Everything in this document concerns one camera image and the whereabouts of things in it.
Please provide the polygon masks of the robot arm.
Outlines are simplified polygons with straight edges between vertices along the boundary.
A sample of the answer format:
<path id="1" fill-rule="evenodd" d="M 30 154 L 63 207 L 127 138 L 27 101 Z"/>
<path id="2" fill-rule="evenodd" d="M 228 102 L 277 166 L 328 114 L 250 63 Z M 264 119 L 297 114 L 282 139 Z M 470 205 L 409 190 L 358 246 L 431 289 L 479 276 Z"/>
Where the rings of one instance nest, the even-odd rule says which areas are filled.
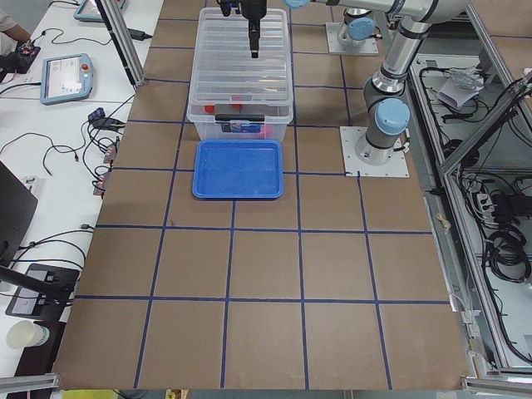
<path id="1" fill-rule="evenodd" d="M 382 39 L 380 28 L 372 19 L 372 11 L 346 7 L 337 39 L 344 44 L 360 44 L 368 39 Z"/>
<path id="2" fill-rule="evenodd" d="M 368 165 L 389 161 L 400 134 L 406 131 L 411 112 L 400 99 L 408 68 L 431 25 L 447 22 L 464 12 L 467 1 L 325 1 L 329 7 L 363 8 L 398 15 L 401 21 L 389 51 L 367 80 L 363 95 L 369 126 L 355 145 L 357 157 Z"/>

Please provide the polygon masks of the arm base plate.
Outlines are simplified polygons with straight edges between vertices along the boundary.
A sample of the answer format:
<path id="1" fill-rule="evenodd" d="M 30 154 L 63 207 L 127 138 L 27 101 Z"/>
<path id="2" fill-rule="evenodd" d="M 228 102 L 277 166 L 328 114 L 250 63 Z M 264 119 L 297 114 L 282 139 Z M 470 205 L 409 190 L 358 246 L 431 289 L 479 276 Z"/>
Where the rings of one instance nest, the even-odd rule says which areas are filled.
<path id="1" fill-rule="evenodd" d="M 347 33 L 343 22 L 327 22 L 325 25 L 328 52 L 336 55 L 376 56 L 377 41 L 369 37 L 364 40 L 353 40 Z"/>
<path id="2" fill-rule="evenodd" d="M 349 177 L 408 178 L 406 153 L 409 143 L 397 137 L 392 148 L 377 149 L 369 144 L 365 126 L 341 126 L 340 141 L 344 174 Z"/>

